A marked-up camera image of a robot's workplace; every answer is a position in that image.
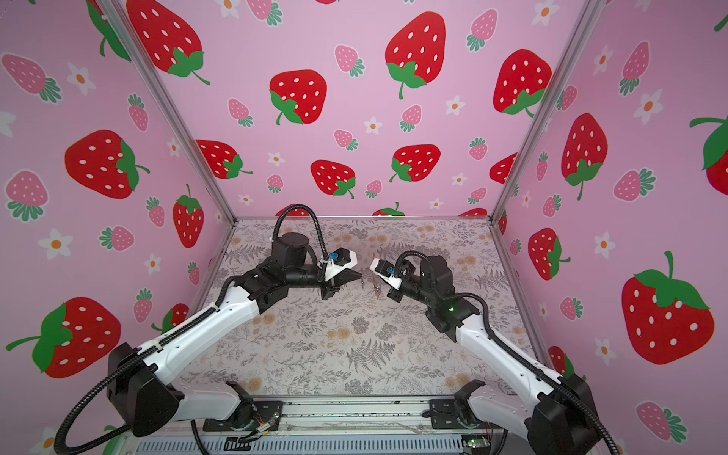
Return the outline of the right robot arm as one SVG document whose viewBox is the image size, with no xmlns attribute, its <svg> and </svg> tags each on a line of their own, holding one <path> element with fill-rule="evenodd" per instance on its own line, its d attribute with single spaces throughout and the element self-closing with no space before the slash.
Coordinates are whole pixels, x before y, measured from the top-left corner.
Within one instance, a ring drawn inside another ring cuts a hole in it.
<svg viewBox="0 0 728 455">
<path fill-rule="evenodd" d="M 467 387 L 461 398 L 471 423 L 494 424 L 526 440 L 536 454 L 587 454 L 606 439 L 589 385 L 565 377 L 502 337 L 490 324 L 485 300 L 456 290 L 441 256 L 407 251 L 395 262 L 373 260 L 371 270 L 388 284 L 394 301 L 409 298 L 426 305 L 440 333 L 483 360 L 512 390 L 487 384 Z"/>
</svg>

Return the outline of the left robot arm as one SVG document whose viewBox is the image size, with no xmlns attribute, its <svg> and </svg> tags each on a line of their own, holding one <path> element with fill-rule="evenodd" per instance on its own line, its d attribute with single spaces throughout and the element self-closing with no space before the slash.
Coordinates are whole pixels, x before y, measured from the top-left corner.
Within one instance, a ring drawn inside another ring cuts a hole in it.
<svg viewBox="0 0 728 455">
<path fill-rule="evenodd" d="M 309 264 L 306 236 L 286 233 L 273 240 L 270 256 L 243 275 L 232 276 L 218 299 L 167 333 L 138 348 L 123 343 L 109 358 L 118 373 L 107 397 L 134 436 L 155 433 L 170 422 L 212 420 L 245 430 L 256 421 L 252 397 L 234 381 L 204 391 L 183 392 L 174 381 L 188 365 L 238 326 L 263 315 L 292 288 L 315 288 L 333 297 L 361 275 L 356 252 L 339 248 Z"/>
</svg>

